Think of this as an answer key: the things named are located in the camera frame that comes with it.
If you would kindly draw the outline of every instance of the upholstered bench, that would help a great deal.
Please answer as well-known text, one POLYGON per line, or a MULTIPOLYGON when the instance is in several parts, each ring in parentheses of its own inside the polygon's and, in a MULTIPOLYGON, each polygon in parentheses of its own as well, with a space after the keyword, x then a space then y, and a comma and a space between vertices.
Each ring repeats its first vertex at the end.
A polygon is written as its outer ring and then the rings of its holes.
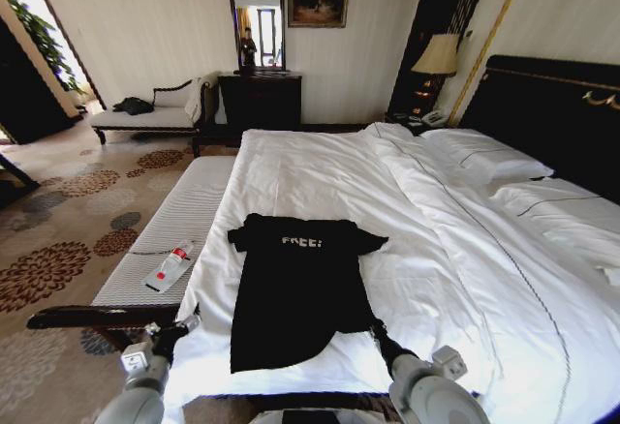
POLYGON ((154 88, 152 112, 131 116, 108 109, 95 114, 90 125, 102 145, 106 143, 104 131, 202 132, 215 122, 220 103, 218 74, 191 79, 176 87, 154 88))
POLYGON ((215 212, 233 170, 234 156, 195 159, 129 252, 118 263, 91 306, 48 308, 28 320, 30 329, 91 327, 120 350, 132 342, 124 328, 142 328, 155 321, 173 322, 191 269, 201 253, 215 212), (193 240, 190 269, 165 293, 142 285, 142 279, 183 239, 193 240))

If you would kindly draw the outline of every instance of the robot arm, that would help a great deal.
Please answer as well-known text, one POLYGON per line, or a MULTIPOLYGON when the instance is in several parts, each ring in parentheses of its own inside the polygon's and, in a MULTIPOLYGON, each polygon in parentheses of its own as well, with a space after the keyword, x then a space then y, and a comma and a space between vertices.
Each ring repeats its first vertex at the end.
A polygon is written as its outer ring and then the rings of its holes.
POLYGON ((155 323, 146 326, 151 335, 146 342, 125 348, 121 361, 127 380, 123 392, 99 415, 95 424, 160 424, 164 417, 162 394, 168 381, 174 345, 200 323, 198 315, 160 329, 155 323))
MULTIPOLYGON (((174 344, 199 323, 198 315, 192 315, 167 329, 149 324, 146 330, 154 342, 123 351, 121 360, 128 373, 125 388, 95 424, 160 424, 174 344)), ((489 424, 476 399, 454 382, 467 373, 458 351, 441 347, 429 363, 388 337, 382 322, 377 321, 371 333, 394 380, 389 397, 405 424, 489 424)))
POLYGON ((403 423, 489 424, 476 399, 455 382, 467 373, 458 351, 443 346, 429 363, 388 337, 382 322, 371 333, 394 380, 389 398, 403 423))

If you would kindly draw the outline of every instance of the white duvet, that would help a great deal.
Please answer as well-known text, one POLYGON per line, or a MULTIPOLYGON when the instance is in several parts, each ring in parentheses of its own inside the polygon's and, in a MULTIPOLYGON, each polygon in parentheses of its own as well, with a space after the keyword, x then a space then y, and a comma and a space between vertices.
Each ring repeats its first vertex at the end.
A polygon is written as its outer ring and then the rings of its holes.
POLYGON ((360 258, 375 315, 422 358, 444 344, 458 349, 469 369, 459 383, 482 395, 491 422, 606 414, 620 397, 617 295, 491 206, 399 126, 342 136, 246 132, 179 311, 184 318, 200 304, 202 324, 176 345, 167 409, 200 395, 388 390, 367 333, 336 334, 292 367, 230 374, 245 254, 226 233, 256 212, 349 219, 388 236, 360 258))

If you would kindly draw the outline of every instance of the mirror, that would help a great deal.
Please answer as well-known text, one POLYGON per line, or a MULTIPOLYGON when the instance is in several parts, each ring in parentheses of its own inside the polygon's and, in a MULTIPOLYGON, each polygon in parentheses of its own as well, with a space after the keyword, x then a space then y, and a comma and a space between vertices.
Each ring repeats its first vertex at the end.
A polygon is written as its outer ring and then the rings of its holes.
POLYGON ((231 0, 242 72, 284 71, 284 0, 231 0))

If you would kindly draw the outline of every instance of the dresser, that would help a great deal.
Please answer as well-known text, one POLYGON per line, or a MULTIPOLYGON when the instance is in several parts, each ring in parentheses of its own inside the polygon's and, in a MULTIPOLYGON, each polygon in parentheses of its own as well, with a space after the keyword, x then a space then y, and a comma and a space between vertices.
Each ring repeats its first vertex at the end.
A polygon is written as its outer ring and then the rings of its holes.
POLYGON ((222 73, 219 83, 227 122, 233 129, 298 130, 301 74, 222 73))

